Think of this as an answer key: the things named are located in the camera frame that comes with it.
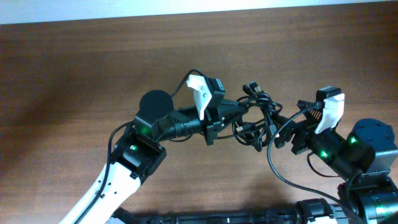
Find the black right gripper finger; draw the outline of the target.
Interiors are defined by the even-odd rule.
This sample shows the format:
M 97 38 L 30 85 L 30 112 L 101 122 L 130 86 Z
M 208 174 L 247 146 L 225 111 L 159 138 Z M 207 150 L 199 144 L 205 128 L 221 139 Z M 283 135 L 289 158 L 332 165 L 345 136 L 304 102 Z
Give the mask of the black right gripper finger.
M 273 118 L 273 123 L 276 125 L 277 129 L 280 129 L 289 119 L 285 116 L 275 115 Z M 285 146 L 287 142 L 291 142 L 295 130 L 297 128 L 297 123 L 295 121 L 289 122 L 284 128 L 279 132 L 279 136 L 275 138 L 275 147 L 280 149 Z
M 300 110 L 306 110 L 303 115 L 312 121 L 320 122 L 322 119 L 323 107 L 324 102 L 316 101 L 316 102 L 309 102 L 298 100 L 297 106 Z

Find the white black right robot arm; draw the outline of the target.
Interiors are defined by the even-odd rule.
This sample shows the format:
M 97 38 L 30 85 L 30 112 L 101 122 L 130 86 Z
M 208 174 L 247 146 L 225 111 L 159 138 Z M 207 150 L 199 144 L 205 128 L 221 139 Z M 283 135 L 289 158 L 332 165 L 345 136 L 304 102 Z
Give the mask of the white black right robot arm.
M 299 101 L 293 116 L 273 117 L 278 128 L 272 142 L 278 148 L 291 142 L 294 154 L 308 151 L 342 178 L 335 202 L 355 223 L 396 223 L 397 186 L 389 176 L 397 159 L 393 128 L 365 118 L 343 138 L 336 127 L 344 105 L 337 97 Z

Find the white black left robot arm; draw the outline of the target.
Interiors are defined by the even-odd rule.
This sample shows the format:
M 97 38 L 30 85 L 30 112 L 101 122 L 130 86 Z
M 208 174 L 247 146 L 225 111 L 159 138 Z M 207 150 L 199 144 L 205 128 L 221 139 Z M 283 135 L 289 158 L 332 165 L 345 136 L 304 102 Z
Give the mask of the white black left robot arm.
M 167 152 L 160 142 L 203 134 L 206 144 L 213 144 L 238 104 L 217 91 L 200 96 L 209 100 L 176 110 L 167 92 L 147 92 L 136 117 L 121 125 L 122 136 L 108 143 L 107 162 L 100 175 L 62 223 L 106 223 L 165 159 Z

